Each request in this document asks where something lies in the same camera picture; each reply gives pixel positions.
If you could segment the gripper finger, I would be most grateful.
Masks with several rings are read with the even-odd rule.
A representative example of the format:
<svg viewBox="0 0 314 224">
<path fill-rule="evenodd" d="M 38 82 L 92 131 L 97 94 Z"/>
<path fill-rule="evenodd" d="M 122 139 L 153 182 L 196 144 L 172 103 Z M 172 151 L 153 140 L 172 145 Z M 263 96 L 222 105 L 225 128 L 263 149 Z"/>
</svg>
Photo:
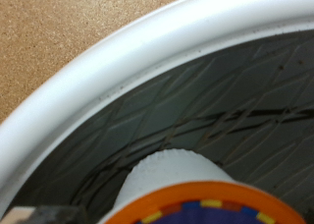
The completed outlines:
<svg viewBox="0 0 314 224">
<path fill-rule="evenodd" d="M 88 224 L 87 214 L 80 206 L 41 205 L 15 206 L 0 224 Z"/>
</svg>

